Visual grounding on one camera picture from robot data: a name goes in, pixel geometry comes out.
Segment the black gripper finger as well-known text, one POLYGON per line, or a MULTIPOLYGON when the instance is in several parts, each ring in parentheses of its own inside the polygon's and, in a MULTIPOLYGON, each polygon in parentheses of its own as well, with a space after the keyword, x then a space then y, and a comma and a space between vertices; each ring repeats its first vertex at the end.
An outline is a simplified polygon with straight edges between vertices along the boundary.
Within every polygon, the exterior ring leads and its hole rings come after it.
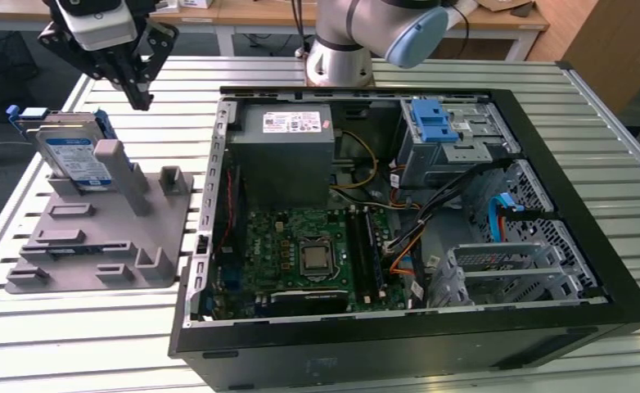
POLYGON ((106 79, 111 82, 116 89, 123 91, 132 106, 136 98, 136 70, 114 68, 98 70, 88 56, 88 51, 82 48, 76 39, 70 35, 68 30, 56 22, 50 23, 38 40, 43 47, 67 61, 83 74, 95 80, 106 79))
POLYGON ((143 35, 136 47, 136 98, 132 106, 147 111, 154 96, 150 94, 150 84, 155 81, 162 67, 175 48, 179 29, 167 23, 147 19, 143 35))

